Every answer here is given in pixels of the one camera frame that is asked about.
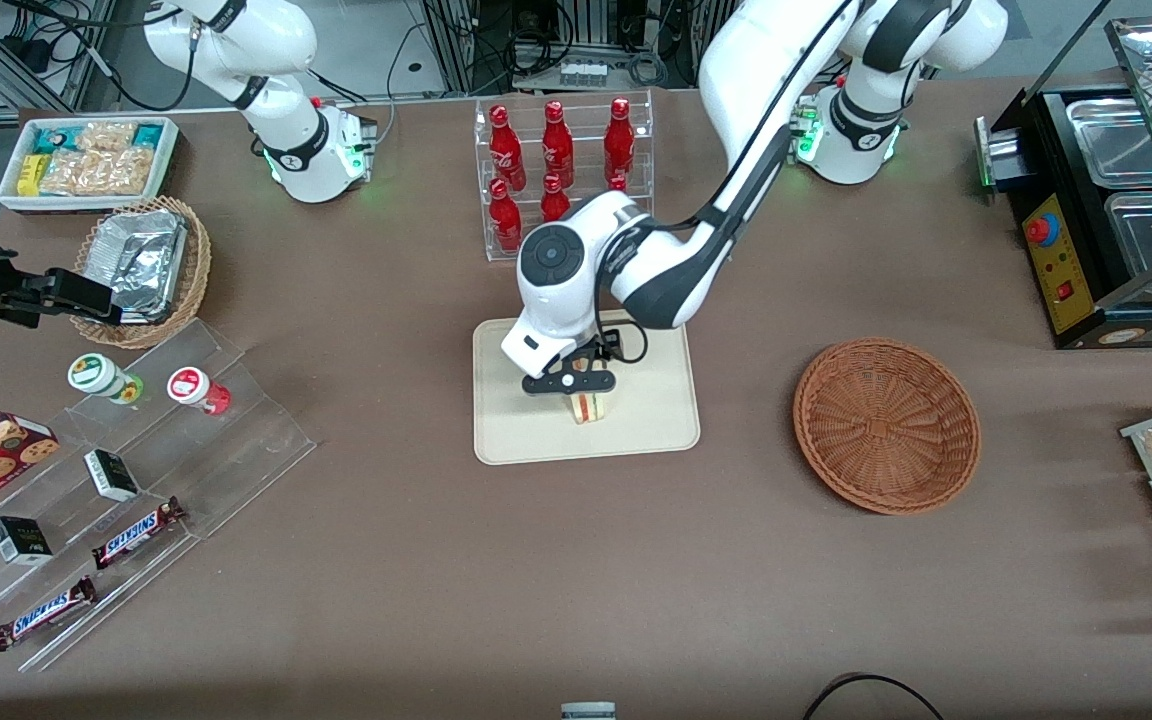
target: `empty wicker basket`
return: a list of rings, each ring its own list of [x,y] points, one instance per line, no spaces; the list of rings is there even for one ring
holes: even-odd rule
[[[980,456],[980,423],[934,357],[862,338],[812,361],[794,395],[794,432],[833,491],[887,515],[935,510],[963,491]]]
[[[180,278],[175,290],[175,309],[164,323],[157,325],[101,325],[70,318],[74,327],[83,338],[93,342],[113,344],[124,350],[143,350],[154,347],[166,338],[174,336],[180,328],[198,314],[202,296],[207,290],[207,273],[211,271],[211,241],[207,228],[202,227],[198,215],[183,202],[174,197],[156,197],[153,200],[137,202],[127,209],[114,210],[113,214],[147,213],[150,210],[172,210],[189,222],[189,234],[185,238],[184,258],[180,259]],[[78,250],[78,259],[74,262],[74,272],[82,273],[88,265],[88,251],[92,247],[96,228],[88,233],[88,241]]]

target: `acrylic bottle rack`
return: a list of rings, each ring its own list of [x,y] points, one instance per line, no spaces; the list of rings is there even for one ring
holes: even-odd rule
[[[634,170],[626,179],[626,195],[649,213],[653,213],[655,198],[654,176],[654,108],[652,94],[639,92],[589,92],[589,94],[560,94],[563,103],[563,114],[567,127],[573,131],[573,145],[576,151],[576,182],[567,188],[568,200],[573,205],[607,191],[607,179],[602,174],[602,136],[607,132],[611,120],[612,100],[626,97],[630,101],[630,124],[634,126]],[[493,105],[503,105],[509,111],[509,126],[518,135],[522,143],[522,167],[526,170],[526,187],[521,192],[511,194],[522,214],[522,234],[541,223],[540,198],[544,196],[541,182],[545,177],[545,160],[540,150],[540,139],[545,134],[545,108],[538,105],[533,97],[500,97],[490,101],[479,100],[473,114],[473,150],[477,159],[477,176],[479,176],[479,203],[483,206],[483,242],[488,260],[513,260],[515,253],[500,250],[495,233],[492,232],[492,217],[488,205],[492,195],[488,183],[495,176],[492,164],[492,123],[488,121],[488,109]]]

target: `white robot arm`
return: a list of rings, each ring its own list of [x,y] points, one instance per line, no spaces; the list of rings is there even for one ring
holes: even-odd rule
[[[265,146],[274,179],[294,199],[332,200],[371,173],[376,124],[314,106],[289,73],[314,61],[314,24],[285,0],[177,0],[151,3],[150,48],[242,111]]]
[[[575,363],[637,361],[621,354],[616,333],[602,332],[604,285],[644,328],[687,323],[788,156],[813,150],[810,167],[835,182],[873,177],[924,59],[973,67],[1001,45],[1006,20],[996,0],[745,0],[700,68],[729,168],[713,199],[685,222],[664,225],[626,194],[606,192],[526,236],[517,260],[524,310],[502,342],[526,374],[525,392],[612,389],[612,372]],[[796,111],[840,47],[855,59],[846,91],[814,98],[832,114]],[[691,236],[679,240],[680,229]]]

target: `coca-cola bottle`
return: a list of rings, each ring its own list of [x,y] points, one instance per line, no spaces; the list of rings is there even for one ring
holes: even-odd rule
[[[506,179],[515,192],[526,187],[526,170],[522,169],[522,143],[518,134],[509,127],[509,111],[503,105],[494,105],[492,118],[492,164],[497,175]]]
[[[545,103],[545,135],[540,137],[545,151],[545,172],[554,173],[563,187],[576,183],[576,150],[573,131],[563,120],[563,104],[558,100]]]
[[[503,179],[492,179],[488,189],[492,191],[492,204],[488,205],[492,232],[500,243],[500,250],[513,255],[522,247],[522,217],[518,214],[518,205],[509,197],[509,187]]]
[[[563,217],[567,210],[571,209],[571,200],[567,199],[563,192],[563,181],[558,173],[550,173],[545,176],[545,196],[540,198],[540,215],[545,222],[552,223]]]
[[[634,170],[634,126],[630,124],[630,101],[624,97],[612,100],[612,122],[602,136],[607,162],[602,172],[611,183],[615,176],[630,177]]]

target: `jar lid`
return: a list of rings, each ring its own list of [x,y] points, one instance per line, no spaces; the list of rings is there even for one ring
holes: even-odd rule
[[[114,382],[114,363],[99,353],[88,353],[69,366],[69,384],[74,389],[97,392]]]
[[[211,378],[197,367],[181,367],[172,373],[168,381],[168,395],[183,406],[192,406],[206,397],[209,389],[211,389]]]

